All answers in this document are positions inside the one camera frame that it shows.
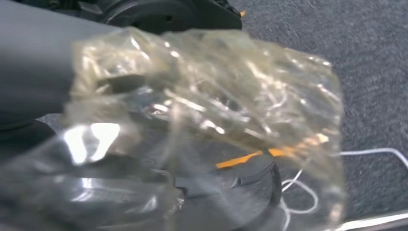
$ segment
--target white cord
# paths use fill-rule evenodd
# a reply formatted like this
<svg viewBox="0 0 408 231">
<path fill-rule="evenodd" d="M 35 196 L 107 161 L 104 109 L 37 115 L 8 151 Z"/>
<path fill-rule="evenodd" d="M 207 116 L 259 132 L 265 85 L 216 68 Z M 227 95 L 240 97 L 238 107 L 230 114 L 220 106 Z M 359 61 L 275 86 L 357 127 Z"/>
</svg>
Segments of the white cord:
<svg viewBox="0 0 408 231">
<path fill-rule="evenodd" d="M 402 153 L 400 153 L 397 149 L 394 149 L 394 148 L 377 148 L 377 149 L 369 149 L 369 150 L 362 150 L 362 151 L 347 151 L 347 152 L 341 152 L 339 154 L 335 154 L 335 156 L 339 156 L 339 155 L 353 156 L 353 155 L 366 155 L 366 154 L 378 154 L 378 153 L 394 154 L 396 157 L 398 157 L 401 160 L 401 162 L 408 169 L 408 159 Z M 302 172 L 303 172 L 303 169 L 299 170 L 293 179 L 284 180 L 282 182 L 282 186 L 287 184 L 286 186 L 283 187 L 282 193 L 288 190 L 288 188 L 290 188 L 292 185 L 296 184 L 302 189 L 304 189 L 310 196 L 312 196 L 313 201 L 314 201 L 313 206 L 306 210 L 296 210 L 296 209 L 288 208 L 283 198 L 283 195 L 282 195 L 282 198 L 280 200 L 281 201 L 280 207 L 284 211 L 285 216 L 286 216 L 286 220 L 285 220 L 285 223 L 282 229 L 283 231 L 286 231 L 289 227 L 289 224 L 291 222 L 291 214 L 310 214 L 318 207 L 318 204 L 319 204 L 319 198 L 317 194 L 309 186 L 307 186 L 306 184 L 298 180 Z"/>
</svg>

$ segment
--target black plastic part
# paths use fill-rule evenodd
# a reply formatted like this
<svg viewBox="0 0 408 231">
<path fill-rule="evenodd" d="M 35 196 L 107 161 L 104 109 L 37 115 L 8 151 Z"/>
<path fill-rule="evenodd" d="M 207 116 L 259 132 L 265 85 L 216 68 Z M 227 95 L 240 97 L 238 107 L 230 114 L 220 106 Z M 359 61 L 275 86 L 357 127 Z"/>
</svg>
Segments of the black plastic part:
<svg viewBox="0 0 408 231">
<path fill-rule="evenodd" d="M 0 130 L 62 112 L 73 44 L 118 30 L 8 0 L 0 0 L 0 28 Z"/>
<path fill-rule="evenodd" d="M 41 1 L 41 4 L 33 0 L 26 0 L 26 3 L 103 24 L 134 26 L 156 34 L 190 28 L 242 28 L 240 13 L 227 0 Z M 50 7 L 48 4 L 50 1 L 60 2 L 59 7 L 55 9 Z"/>
<path fill-rule="evenodd" d="M 184 191 L 186 198 L 210 196 L 221 193 L 222 190 L 254 184 L 270 174 L 275 167 L 273 157 L 268 155 L 254 156 L 244 164 L 233 167 L 236 176 L 222 176 L 223 169 L 218 170 L 218 175 L 208 177 L 176 177 L 174 186 Z M 273 185 L 272 190 L 280 190 L 280 186 Z"/>
</svg>

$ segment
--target plastic bag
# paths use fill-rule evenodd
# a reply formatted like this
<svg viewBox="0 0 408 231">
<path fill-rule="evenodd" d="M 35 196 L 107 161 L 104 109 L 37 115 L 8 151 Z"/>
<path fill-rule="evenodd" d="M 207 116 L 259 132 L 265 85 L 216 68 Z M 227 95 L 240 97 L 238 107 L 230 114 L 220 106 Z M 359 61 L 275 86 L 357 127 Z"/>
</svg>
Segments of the plastic bag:
<svg viewBox="0 0 408 231">
<path fill-rule="evenodd" d="M 342 104 L 327 61 L 240 31 L 128 28 L 78 44 L 75 69 L 71 128 L 8 165 L 22 176 L 10 194 L 42 198 L 15 196 L 22 205 L 58 202 L 46 214 L 87 231 L 316 231 L 340 220 Z M 41 183 L 23 184 L 27 169 Z M 300 169 L 302 183 L 286 180 Z"/>
</svg>

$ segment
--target orange strip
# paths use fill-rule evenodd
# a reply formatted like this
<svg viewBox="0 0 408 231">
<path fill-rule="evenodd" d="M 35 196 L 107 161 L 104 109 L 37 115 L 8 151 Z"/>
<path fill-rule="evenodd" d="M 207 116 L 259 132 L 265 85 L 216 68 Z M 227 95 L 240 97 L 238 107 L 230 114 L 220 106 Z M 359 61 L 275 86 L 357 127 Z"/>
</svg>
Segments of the orange strip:
<svg viewBox="0 0 408 231">
<path fill-rule="evenodd" d="M 284 155 L 288 155 L 287 151 L 290 151 L 290 148 L 285 148 L 283 150 L 279 150 L 279 149 L 269 149 L 269 152 L 271 153 L 272 156 L 276 157 L 276 156 L 284 156 Z M 225 167 L 232 167 L 235 166 L 237 164 L 243 164 L 246 163 L 249 159 L 251 159 L 254 156 L 257 155 L 262 155 L 261 151 L 257 151 L 255 153 L 243 156 L 243 157 L 238 157 L 235 159 L 231 159 L 231 160 L 227 160 L 224 162 L 220 162 L 216 164 L 217 168 L 225 168 Z"/>
</svg>

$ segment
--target crumpled plastic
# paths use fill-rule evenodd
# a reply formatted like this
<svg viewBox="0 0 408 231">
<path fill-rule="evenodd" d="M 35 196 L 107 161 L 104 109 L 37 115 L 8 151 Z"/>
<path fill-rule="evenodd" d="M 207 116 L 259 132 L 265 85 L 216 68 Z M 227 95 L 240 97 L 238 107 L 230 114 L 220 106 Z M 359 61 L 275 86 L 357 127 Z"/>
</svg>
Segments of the crumpled plastic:
<svg viewBox="0 0 408 231">
<path fill-rule="evenodd" d="M 288 216 L 271 213 L 269 229 L 319 230 L 340 220 L 344 186 L 333 155 L 339 152 L 342 101 L 326 60 L 241 31 L 157 36 L 126 28 L 78 43 L 74 61 L 72 100 L 64 112 L 69 129 L 0 172 L 3 193 L 28 212 L 38 211 L 29 221 L 40 230 L 219 228 L 218 221 L 206 220 L 220 217 L 215 208 L 239 215 L 240 207 L 265 202 L 263 196 L 249 193 L 256 187 L 220 193 L 211 212 L 200 211 L 208 201 L 186 202 L 173 185 L 180 166 L 172 160 L 186 158 L 187 175 L 203 173 L 206 160 L 221 161 L 231 151 L 226 145 L 244 150 L 240 156 L 273 148 L 275 159 L 285 162 L 281 170 L 287 163 L 304 169 L 312 183 L 316 211 L 292 218 L 289 226 L 283 225 Z M 198 143 L 215 151 L 195 158 Z M 149 183 L 151 178 L 160 182 Z M 267 191 L 266 180 L 258 191 Z M 250 219 L 247 212 L 225 216 Z"/>
<path fill-rule="evenodd" d="M 339 169 L 330 155 L 339 151 L 341 93 L 322 58 L 241 31 L 128 28 L 79 47 L 71 124 L 127 123 L 136 114 L 247 150 L 279 148 L 299 165 L 317 165 L 310 170 L 321 177 Z"/>
</svg>

